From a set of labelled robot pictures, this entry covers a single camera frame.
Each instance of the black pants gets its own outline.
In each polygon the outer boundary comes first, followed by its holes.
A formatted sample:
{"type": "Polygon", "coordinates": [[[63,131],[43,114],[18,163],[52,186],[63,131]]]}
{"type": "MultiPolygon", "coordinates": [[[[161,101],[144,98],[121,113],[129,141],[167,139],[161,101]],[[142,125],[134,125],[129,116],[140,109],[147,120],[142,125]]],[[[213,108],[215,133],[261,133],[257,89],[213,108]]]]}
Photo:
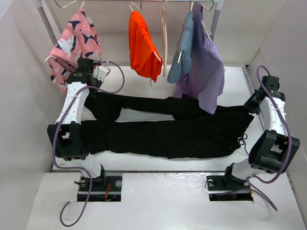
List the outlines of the black pants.
{"type": "Polygon", "coordinates": [[[83,121],[92,154],[110,150],[165,158],[215,158],[239,148],[238,138],[253,120],[243,106],[218,106],[211,115],[193,99],[137,98],[97,93],[85,106],[97,121],[83,121]],[[171,114],[175,121],[118,123],[122,108],[171,114]]]}

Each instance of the clothing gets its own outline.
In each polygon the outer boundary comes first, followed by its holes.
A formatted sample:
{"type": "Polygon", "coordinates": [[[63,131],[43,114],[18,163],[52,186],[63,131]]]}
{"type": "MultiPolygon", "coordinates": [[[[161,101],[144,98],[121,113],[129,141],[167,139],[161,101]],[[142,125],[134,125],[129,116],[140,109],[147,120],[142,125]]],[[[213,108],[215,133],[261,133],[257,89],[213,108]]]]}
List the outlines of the clothing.
{"type": "Polygon", "coordinates": [[[50,78],[62,91],[67,90],[66,80],[77,69],[79,58],[101,61],[100,39],[84,9],[72,16],[49,56],[50,78]]]}
{"type": "Polygon", "coordinates": [[[213,114],[217,97],[223,93],[224,65],[214,42],[210,42],[202,26],[202,6],[194,3],[194,36],[192,46],[192,67],[188,74],[181,73],[174,97],[188,94],[199,100],[199,106],[213,114]]]}
{"type": "Polygon", "coordinates": [[[178,41],[178,47],[175,52],[171,69],[169,70],[167,81],[169,83],[175,83],[180,77],[180,73],[188,74],[192,67],[192,42],[193,42],[193,30],[194,20],[193,12],[190,11],[184,24],[182,25],[181,36],[178,41]]]}
{"type": "Polygon", "coordinates": [[[243,106],[218,106],[210,115],[194,99],[152,99],[97,93],[85,106],[97,121],[82,121],[92,154],[110,150],[165,158],[215,158],[238,149],[253,120],[243,106]],[[171,114],[176,121],[118,123],[122,108],[171,114]]]}
{"type": "Polygon", "coordinates": [[[129,19],[129,48],[131,68],[138,75],[157,81],[161,73],[162,58],[154,46],[142,15],[133,11],[129,19]]]}

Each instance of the orange garment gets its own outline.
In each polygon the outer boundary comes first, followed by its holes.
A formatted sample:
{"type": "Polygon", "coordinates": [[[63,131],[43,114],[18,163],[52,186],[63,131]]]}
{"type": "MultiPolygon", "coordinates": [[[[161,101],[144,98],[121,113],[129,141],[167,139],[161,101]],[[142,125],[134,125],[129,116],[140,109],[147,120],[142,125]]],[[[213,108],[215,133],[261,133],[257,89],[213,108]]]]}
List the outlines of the orange garment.
{"type": "Polygon", "coordinates": [[[161,73],[162,58],[150,38],[145,20],[137,11],[133,11],[129,19],[129,48],[131,69],[156,82],[161,73]]]}

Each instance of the purple garment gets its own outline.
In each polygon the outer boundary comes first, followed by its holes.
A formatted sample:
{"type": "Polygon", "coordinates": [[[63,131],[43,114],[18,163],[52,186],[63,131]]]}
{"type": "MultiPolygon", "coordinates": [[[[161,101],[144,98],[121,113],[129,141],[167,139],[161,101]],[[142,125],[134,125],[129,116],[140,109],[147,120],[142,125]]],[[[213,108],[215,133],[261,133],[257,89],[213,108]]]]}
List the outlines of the purple garment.
{"type": "Polygon", "coordinates": [[[224,64],[214,42],[210,42],[202,26],[202,6],[194,3],[194,35],[192,46],[192,68],[188,74],[181,72],[174,97],[185,93],[199,100],[204,111],[214,114],[217,97],[223,93],[224,64]]]}

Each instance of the white wall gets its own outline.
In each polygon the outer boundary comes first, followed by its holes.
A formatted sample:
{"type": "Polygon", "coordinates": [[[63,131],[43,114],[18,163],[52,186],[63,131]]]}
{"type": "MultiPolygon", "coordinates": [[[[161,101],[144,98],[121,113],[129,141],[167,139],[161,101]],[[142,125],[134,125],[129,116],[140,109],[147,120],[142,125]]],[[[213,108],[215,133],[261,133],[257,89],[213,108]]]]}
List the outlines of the white wall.
{"type": "Polygon", "coordinates": [[[295,196],[307,223],[307,1],[288,0],[260,50],[248,67],[254,88],[258,65],[265,65],[273,76],[280,78],[280,91],[285,93],[287,121],[292,133],[300,138],[301,148],[288,172],[295,196]]]}
{"type": "MultiPolygon", "coordinates": [[[[54,0],[46,0],[60,30],[81,5],[81,1],[60,9],[54,0]]],[[[68,1],[58,0],[62,6],[68,1]]],[[[249,64],[261,46],[286,0],[225,0],[217,26],[215,42],[226,64],[249,64]]],[[[152,40],[163,55],[161,25],[162,2],[143,2],[140,13],[146,20],[152,40]]],[[[84,9],[92,18],[102,41],[103,59],[129,66],[129,2],[86,1],[84,9]]],[[[168,63],[171,64],[182,24],[189,11],[188,2],[169,2],[167,10],[168,63]]],[[[211,27],[213,11],[203,11],[204,22],[211,27]]]]}
{"type": "Polygon", "coordinates": [[[55,121],[63,100],[43,61],[52,44],[33,2],[4,2],[0,4],[0,229],[23,230],[42,174],[51,168],[47,125],[55,121]]]}

